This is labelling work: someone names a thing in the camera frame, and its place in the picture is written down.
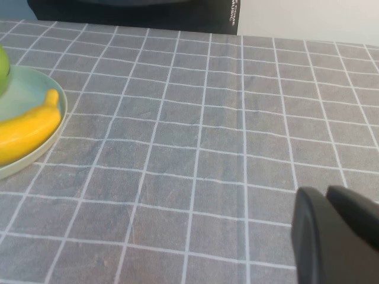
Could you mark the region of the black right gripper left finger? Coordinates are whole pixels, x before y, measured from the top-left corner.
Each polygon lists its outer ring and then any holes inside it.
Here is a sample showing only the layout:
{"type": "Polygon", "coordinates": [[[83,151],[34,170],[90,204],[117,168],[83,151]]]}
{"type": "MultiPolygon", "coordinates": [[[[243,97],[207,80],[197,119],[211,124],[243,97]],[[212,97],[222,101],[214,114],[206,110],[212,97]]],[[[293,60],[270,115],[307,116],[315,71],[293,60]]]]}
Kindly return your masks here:
{"type": "Polygon", "coordinates": [[[297,190],[291,241],[298,283],[378,283],[378,251],[315,188],[297,190]]]}

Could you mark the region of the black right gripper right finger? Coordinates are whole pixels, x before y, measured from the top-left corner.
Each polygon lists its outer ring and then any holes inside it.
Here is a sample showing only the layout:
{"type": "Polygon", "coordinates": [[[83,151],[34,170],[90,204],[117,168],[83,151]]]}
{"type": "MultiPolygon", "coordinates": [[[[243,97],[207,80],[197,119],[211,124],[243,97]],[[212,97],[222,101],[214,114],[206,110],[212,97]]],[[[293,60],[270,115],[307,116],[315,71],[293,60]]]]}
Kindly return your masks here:
{"type": "Polygon", "coordinates": [[[326,198],[351,230],[378,251],[378,204],[336,185],[327,188],[326,198]]]}

